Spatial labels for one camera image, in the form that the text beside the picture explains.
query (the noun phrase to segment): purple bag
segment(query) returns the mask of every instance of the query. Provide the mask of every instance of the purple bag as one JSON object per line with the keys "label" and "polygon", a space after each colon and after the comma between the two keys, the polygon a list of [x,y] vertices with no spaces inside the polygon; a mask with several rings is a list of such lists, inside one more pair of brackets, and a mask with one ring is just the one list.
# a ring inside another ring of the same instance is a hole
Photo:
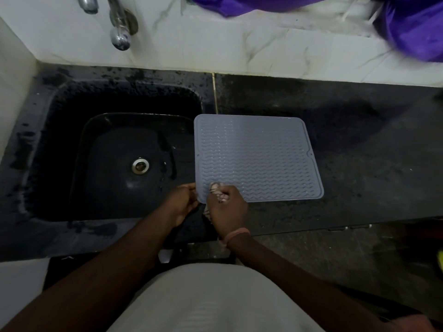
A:
{"label": "purple bag", "polygon": [[443,62],[443,0],[386,0],[377,29],[398,50]]}
{"label": "purple bag", "polygon": [[323,0],[193,0],[203,8],[225,17],[239,16],[255,9],[283,13]]}

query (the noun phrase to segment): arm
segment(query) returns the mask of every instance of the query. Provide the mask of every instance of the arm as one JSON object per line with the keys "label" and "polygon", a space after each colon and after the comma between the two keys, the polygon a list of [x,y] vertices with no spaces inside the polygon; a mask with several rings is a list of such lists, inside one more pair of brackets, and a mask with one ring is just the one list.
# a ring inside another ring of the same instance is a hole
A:
{"label": "arm", "polygon": [[106,331],[140,287],[170,231],[198,202],[195,184],[172,190],[163,204],[97,257],[54,284],[2,332]]}
{"label": "arm", "polygon": [[[215,195],[209,195],[207,203],[212,223],[224,238],[244,226],[247,203],[234,186],[222,186],[220,190],[229,195],[229,200],[219,203]],[[275,254],[249,234],[233,237],[228,247],[247,267],[277,284],[325,331],[392,331],[391,324],[381,322],[357,302]]]}

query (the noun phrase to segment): bracelet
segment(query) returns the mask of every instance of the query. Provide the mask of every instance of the bracelet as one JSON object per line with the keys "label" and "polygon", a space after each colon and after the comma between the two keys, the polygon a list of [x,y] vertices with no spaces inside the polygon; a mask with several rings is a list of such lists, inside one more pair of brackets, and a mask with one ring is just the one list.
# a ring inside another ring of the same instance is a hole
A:
{"label": "bracelet", "polygon": [[251,235],[251,232],[247,228],[242,227],[242,228],[236,229],[235,231],[230,232],[228,235],[226,235],[224,237],[224,239],[222,241],[223,245],[226,247],[228,245],[229,241],[231,241],[233,237],[235,237],[239,234],[242,234],[242,233],[248,233],[249,235]]}

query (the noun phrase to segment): forearm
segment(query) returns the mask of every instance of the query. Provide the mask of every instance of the forearm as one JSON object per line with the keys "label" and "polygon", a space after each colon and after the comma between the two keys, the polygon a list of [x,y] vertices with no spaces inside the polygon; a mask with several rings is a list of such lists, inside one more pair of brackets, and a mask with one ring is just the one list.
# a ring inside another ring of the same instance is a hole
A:
{"label": "forearm", "polygon": [[388,324],[332,286],[264,247],[248,234],[228,247],[246,266],[277,284],[327,332],[391,332]]}
{"label": "forearm", "polygon": [[124,310],[171,230],[157,209],[114,245],[44,291],[2,332],[105,331]]}

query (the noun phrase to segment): silicone drying mat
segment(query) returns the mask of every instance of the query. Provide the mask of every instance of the silicone drying mat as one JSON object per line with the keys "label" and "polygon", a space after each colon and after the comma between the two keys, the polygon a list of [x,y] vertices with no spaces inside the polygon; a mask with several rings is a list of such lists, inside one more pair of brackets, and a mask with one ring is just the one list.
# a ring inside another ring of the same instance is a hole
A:
{"label": "silicone drying mat", "polygon": [[247,202],[318,199],[323,185],[299,118],[201,114],[194,120],[198,200],[212,182],[235,185]]}

